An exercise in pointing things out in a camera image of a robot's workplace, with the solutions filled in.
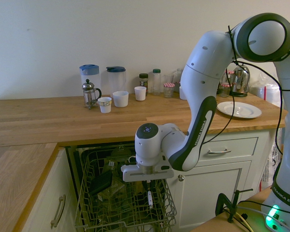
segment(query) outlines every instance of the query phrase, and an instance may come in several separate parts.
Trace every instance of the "dishwasher rack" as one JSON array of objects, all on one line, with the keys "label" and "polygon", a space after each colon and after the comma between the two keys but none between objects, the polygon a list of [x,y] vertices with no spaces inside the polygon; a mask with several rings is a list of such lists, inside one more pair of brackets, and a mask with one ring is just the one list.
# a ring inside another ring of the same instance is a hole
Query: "dishwasher rack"
[{"label": "dishwasher rack", "polygon": [[86,232],[171,232],[176,208],[166,180],[152,181],[150,190],[153,209],[149,208],[147,191],[140,191],[141,182],[123,182],[126,197],[116,200],[110,210],[99,196],[90,195],[93,178],[100,175],[105,156],[94,154],[83,159],[83,180],[75,215],[75,227]]}]

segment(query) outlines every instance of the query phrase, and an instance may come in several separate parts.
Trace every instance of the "kettle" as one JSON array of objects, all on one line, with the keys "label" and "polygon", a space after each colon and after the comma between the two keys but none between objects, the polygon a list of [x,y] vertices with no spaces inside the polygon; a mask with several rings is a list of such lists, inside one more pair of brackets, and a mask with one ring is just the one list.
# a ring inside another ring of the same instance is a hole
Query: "kettle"
[{"label": "kettle", "polygon": [[232,76],[230,95],[246,97],[249,90],[250,72],[245,65],[237,66]]}]

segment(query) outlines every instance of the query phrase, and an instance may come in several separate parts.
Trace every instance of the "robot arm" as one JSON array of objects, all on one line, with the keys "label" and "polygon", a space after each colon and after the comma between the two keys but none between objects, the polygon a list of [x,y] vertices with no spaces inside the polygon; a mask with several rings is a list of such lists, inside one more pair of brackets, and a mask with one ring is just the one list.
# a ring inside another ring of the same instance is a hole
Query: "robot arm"
[{"label": "robot arm", "polygon": [[[285,61],[290,56],[290,23],[287,20],[277,14],[259,14],[237,25],[231,33],[232,38],[228,32],[209,31],[204,34],[183,70],[181,86],[191,109],[187,134],[184,135],[174,124],[157,126],[149,123],[138,129],[135,135],[135,171],[139,172],[139,180],[149,179],[140,175],[142,173],[149,175],[162,171],[156,169],[161,166],[160,149],[173,169],[188,171],[195,167],[215,114],[217,86],[235,56],[253,62],[281,63],[278,74],[282,74],[282,81],[290,80],[290,76],[286,76],[290,72],[284,70],[288,67],[285,63],[290,63]],[[129,170],[125,170],[124,179],[129,181],[125,178]],[[150,178],[164,177],[156,174]]]},{"label": "robot arm", "polygon": [[[231,35],[232,38],[228,32],[207,32],[187,61],[181,78],[191,109],[187,134],[175,124],[142,125],[135,135],[137,165],[121,168],[124,181],[170,178],[174,175],[172,168],[188,171],[195,167],[216,110],[216,89],[220,77],[235,58],[274,62],[282,89],[290,89],[290,23],[286,19],[272,13],[259,14],[237,25]],[[290,91],[285,91],[283,95],[289,111],[285,152],[274,190],[266,204],[275,205],[275,210],[284,208],[290,211]],[[262,211],[268,213],[270,209],[263,208]],[[290,226],[290,215],[284,214],[279,219]],[[272,231],[278,228],[268,218],[266,225]]]}]

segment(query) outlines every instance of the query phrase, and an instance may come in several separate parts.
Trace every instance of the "small white cup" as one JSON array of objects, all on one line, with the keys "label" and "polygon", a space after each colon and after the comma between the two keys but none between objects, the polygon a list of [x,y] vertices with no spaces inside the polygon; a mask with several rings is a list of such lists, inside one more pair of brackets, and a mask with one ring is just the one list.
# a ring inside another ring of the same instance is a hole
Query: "small white cup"
[{"label": "small white cup", "polygon": [[112,99],[110,97],[103,97],[98,99],[101,113],[111,112]]},{"label": "small white cup", "polygon": [[181,100],[187,100],[187,98],[186,98],[181,86],[179,87],[179,98]]},{"label": "small white cup", "polygon": [[116,107],[126,107],[128,105],[129,93],[127,91],[117,91],[113,93]]},{"label": "small white cup", "polygon": [[137,101],[144,101],[146,98],[146,87],[137,86],[134,88],[135,91],[135,99]]}]

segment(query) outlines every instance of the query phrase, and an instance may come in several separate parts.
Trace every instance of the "wooden table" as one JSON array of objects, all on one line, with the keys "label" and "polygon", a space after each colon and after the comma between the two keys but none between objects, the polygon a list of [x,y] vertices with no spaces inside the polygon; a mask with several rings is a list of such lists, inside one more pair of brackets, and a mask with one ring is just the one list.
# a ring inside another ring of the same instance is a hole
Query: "wooden table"
[{"label": "wooden table", "polygon": [[[144,123],[175,123],[187,132],[191,114],[187,101],[149,94],[109,114],[88,110],[83,97],[0,101],[0,231],[20,231],[35,203],[57,148],[134,140]],[[232,101],[217,97],[217,102]],[[236,98],[262,110],[255,119],[234,118],[224,132],[276,128],[279,108],[256,97]],[[229,116],[216,112],[208,133],[220,132]]]},{"label": "wooden table", "polygon": [[[267,189],[252,196],[248,200],[262,203],[265,201],[265,199],[268,197],[271,191],[272,190],[270,189],[270,187],[268,187]],[[239,206],[245,208],[252,208],[259,211],[261,210],[260,205],[254,203],[243,202],[240,203]],[[240,215],[243,213],[246,213],[248,215],[247,222],[250,224],[251,228],[255,232],[269,232],[269,230],[265,227],[265,220],[263,215],[244,209],[238,209],[237,212]],[[234,223],[228,223],[227,222],[228,217],[229,214],[223,212],[222,214],[219,214],[218,216],[207,221],[201,226],[198,226],[191,232],[247,232],[247,229],[236,220],[234,220]]]}]

